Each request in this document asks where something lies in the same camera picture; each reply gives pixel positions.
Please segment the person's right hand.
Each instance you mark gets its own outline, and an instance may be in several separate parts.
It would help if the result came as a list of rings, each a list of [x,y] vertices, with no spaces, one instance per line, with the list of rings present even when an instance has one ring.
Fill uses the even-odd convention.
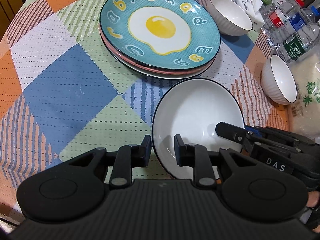
[[[319,191],[311,191],[308,194],[306,207],[311,211],[311,215],[305,225],[315,233],[319,233]]]

